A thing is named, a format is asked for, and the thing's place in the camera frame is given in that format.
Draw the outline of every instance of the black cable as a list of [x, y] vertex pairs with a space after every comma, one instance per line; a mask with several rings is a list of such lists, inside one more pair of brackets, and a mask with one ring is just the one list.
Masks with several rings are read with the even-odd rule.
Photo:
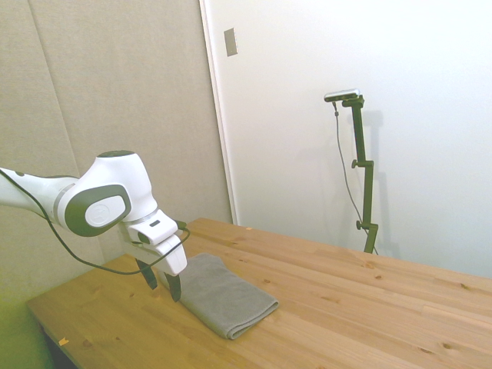
[[146, 267], [142, 268], [142, 269], [139, 269], [137, 271], [117, 271], [115, 269], [111, 269], [111, 268], [107, 268], [107, 267], [103, 267], [101, 265], [97, 265], [97, 264], [93, 264], [91, 263], [90, 261], [86, 261], [84, 259], [81, 259], [79, 258], [76, 254], [74, 254], [74, 252], [67, 246], [67, 244], [63, 241], [62, 237], [60, 236], [60, 234], [58, 234], [58, 232], [56, 231], [52, 221], [50, 220], [49, 216], [48, 216], [48, 213], [46, 212], [46, 210], [43, 208], [43, 206], [41, 205], [41, 203], [38, 201], [38, 199], [36, 199], [29, 191], [27, 191], [25, 188], [23, 188], [19, 183], [17, 183], [16, 181], [14, 181], [12, 178], [10, 178], [9, 175], [7, 175], [2, 169], [0, 169], [0, 175], [4, 176], [7, 181], [9, 181], [10, 183], [12, 183], [15, 187], [17, 187], [19, 190], [21, 190], [22, 192], [24, 192], [27, 196], [30, 197], [30, 199], [32, 199], [36, 204], [37, 206], [39, 206], [39, 208], [41, 209], [43, 215], [44, 215], [44, 218], [45, 220], [48, 222], [48, 225], [49, 227], [51, 228], [52, 232], [55, 234], [56, 238], [60, 241], [61, 245], [65, 248], [65, 250], [76, 260], [76, 261], [79, 261], [81, 262], [82, 264], [85, 264], [85, 265], [88, 265], [89, 267], [93, 267], [93, 268], [97, 268], [97, 269], [102, 269], [103, 271], [110, 271], [111, 273], [116, 273], [116, 274], [123, 274], [123, 275], [131, 275], [131, 274], [138, 274], [138, 273], [141, 273], [143, 271], [146, 271], [148, 270], [150, 267], [153, 267], [154, 265], [156, 265], [159, 261], [163, 260], [166, 256], [168, 256], [171, 252], [173, 252], [176, 248], [178, 248], [180, 245], [183, 244], [183, 242], [185, 242], [189, 237], [190, 237], [190, 234], [191, 232], [186, 228], [186, 227], [183, 227], [183, 228], [180, 228], [182, 231], [186, 231], [188, 234], [186, 235], [186, 237], [181, 240], [181, 242], [179, 244], [177, 244], [176, 246], [174, 246], [171, 250], [169, 250], [167, 253], [165, 253], [164, 255], [162, 255], [159, 259], [157, 259], [156, 261], [154, 261], [153, 263], [147, 265]]
[[[355, 204], [354, 198], [352, 197], [351, 188], [348, 185], [347, 170], [345, 169], [345, 160], [344, 160], [343, 154], [341, 153], [340, 134], [339, 134], [339, 128], [338, 128], [338, 125], [339, 125], [338, 124], [338, 115], [339, 115], [339, 113], [337, 110], [337, 103], [335, 101], [333, 101], [332, 104], [333, 104], [333, 107], [335, 108], [335, 118], [337, 119], [337, 144], [338, 144], [338, 152], [340, 153], [341, 167], [344, 169], [345, 187], [347, 188], [348, 196], [351, 198], [352, 205], [354, 206], [355, 211], [357, 212], [357, 216], [359, 217], [359, 222], [362, 223], [361, 213], [359, 212], [359, 209], [357, 208], [357, 205]], [[379, 255], [375, 246], [374, 246], [374, 251], [376, 252], [376, 255]]]

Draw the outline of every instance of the wood grain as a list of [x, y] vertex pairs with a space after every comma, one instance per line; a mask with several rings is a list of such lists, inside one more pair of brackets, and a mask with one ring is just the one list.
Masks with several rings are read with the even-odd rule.
[[[198, 219], [184, 248], [221, 257], [280, 307], [235, 341], [161, 285], [93, 270], [31, 301], [87, 368], [491, 368], [492, 280]], [[134, 270], [124, 255], [108, 266]]]

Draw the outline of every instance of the table top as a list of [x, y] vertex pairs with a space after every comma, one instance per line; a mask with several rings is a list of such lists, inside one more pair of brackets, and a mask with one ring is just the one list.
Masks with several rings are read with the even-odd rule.
[[[492, 367], [491, 279], [208, 219], [189, 229], [189, 258], [217, 255], [280, 301], [237, 340], [140, 274], [94, 269], [28, 306], [83, 368]], [[136, 267], [128, 255], [106, 265]]]

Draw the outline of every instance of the folded towel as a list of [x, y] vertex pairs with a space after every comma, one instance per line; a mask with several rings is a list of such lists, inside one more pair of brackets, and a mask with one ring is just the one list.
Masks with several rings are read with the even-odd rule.
[[[210, 254], [188, 259], [180, 302], [216, 334], [234, 340], [278, 307], [273, 296], [230, 272]], [[162, 283], [169, 288], [164, 273]]]

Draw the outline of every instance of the switch plate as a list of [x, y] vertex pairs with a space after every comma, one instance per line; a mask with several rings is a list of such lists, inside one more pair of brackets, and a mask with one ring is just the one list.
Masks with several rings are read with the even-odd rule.
[[238, 53], [238, 45], [236, 44], [236, 33], [233, 28], [224, 31], [225, 49], [228, 52], [228, 56], [236, 55]]

